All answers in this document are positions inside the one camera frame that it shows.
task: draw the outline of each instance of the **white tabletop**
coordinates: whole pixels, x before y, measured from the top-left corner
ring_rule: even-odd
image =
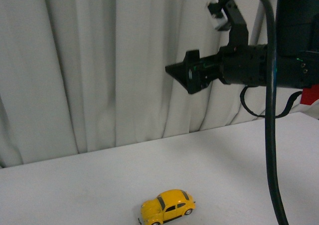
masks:
[[[277,120],[278,176],[290,225],[319,224],[319,121]],[[138,225],[169,189],[196,210],[170,225],[275,225],[264,120],[0,170],[1,225]]]

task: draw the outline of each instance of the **black cable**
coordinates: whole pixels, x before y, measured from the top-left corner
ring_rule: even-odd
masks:
[[[221,6],[226,5],[229,0],[220,0]],[[267,53],[267,75],[266,75],[266,114],[265,114],[265,140],[266,140],[266,167],[267,180],[270,197],[278,224],[288,225],[284,206],[281,200],[276,162],[276,136],[275,136],[275,117],[276,117],[276,27],[272,6],[269,0],[260,0],[264,6],[267,22],[268,53]]]
[[[253,87],[252,87],[252,86],[245,86],[245,87],[243,88],[243,90],[241,91],[241,93],[240,93],[240,102],[241,102],[241,104],[242,104],[243,107],[247,110],[247,112],[250,113],[251,115],[254,115],[254,116],[260,117],[260,118],[264,118],[265,115],[255,114],[253,111],[251,111],[251,110],[248,108],[248,106],[247,106],[247,104],[246,104],[246,102],[245,102],[245,93],[246,93],[246,91],[247,91],[248,88],[253,88]],[[276,115],[276,119],[279,119],[279,118],[282,118],[282,117],[285,117],[286,115],[288,115],[289,112],[290,112],[290,110],[291,110],[291,108],[292,108],[293,105],[294,105],[295,100],[296,100],[296,99],[299,97],[299,95],[301,95],[302,93],[303,93],[302,91],[297,91],[297,92],[293,93],[293,94],[289,97],[289,99],[288,99],[288,101],[287,101],[287,103],[286,103],[286,106],[285,106],[284,110],[282,111],[282,113],[279,114],[279,115]]]

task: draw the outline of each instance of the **yellow toy car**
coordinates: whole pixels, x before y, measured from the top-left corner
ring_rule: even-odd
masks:
[[[144,225],[160,225],[183,215],[189,215],[195,208],[191,195],[183,190],[174,189],[161,193],[154,200],[144,202],[141,214]]]

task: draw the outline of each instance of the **curtain fold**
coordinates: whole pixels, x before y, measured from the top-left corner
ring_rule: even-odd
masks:
[[[165,73],[187,50],[209,56],[228,43],[209,1],[0,0],[0,166],[255,119],[240,105],[242,85],[215,80],[188,95]],[[267,43],[259,1],[236,3],[250,41]],[[246,93],[256,113],[265,91]],[[294,91],[278,89],[278,113]],[[292,111],[309,108],[319,117],[317,105]]]

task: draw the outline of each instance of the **car roof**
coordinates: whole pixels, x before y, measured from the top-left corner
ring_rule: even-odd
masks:
[[[160,194],[166,206],[175,205],[180,202],[185,202],[186,198],[180,189],[168,190]]]

